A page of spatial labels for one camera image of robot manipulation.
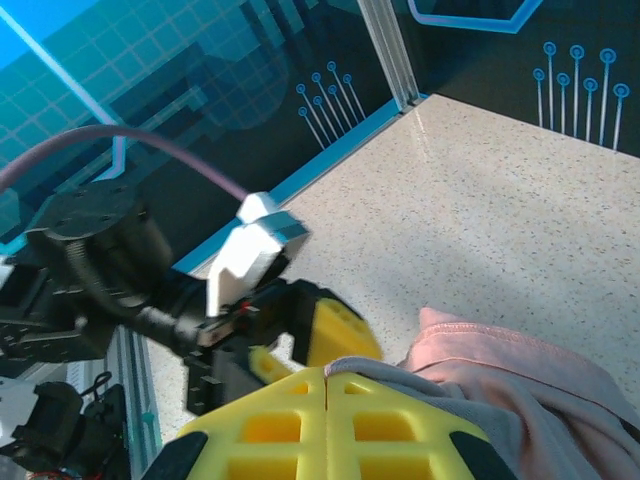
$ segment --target purple cable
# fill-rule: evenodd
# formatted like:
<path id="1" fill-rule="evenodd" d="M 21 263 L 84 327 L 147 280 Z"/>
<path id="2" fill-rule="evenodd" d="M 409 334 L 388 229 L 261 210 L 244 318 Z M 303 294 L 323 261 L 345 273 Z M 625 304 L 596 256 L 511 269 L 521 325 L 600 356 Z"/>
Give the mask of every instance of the purple cable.
<path id="1" fill-rule="evenodd" d="M 215 183 L 218 187 L 222 188 L 229 195 L 237 198 L 240 202 L 249 195 L 249 192 L 222 172 L 207 164 L 197 155 L 176 145 L 172 141 L 155 133 L 120 125 L 90 125 L 88 127 L 74 128 L 73 130 L 68 130 L 58 135 L 54 135 L 44 142 L 30 148 L 0 171 L 0 194 L 4 193 L 25 173 L 54 153 L 76 143 L 97 140 L 98 138 L 103 137 L 128 137 L 146 143 L 158 150 L 162 150 L 177 160 L 180 160 L 185 165 L 193 168 L 196 172 Z"/>

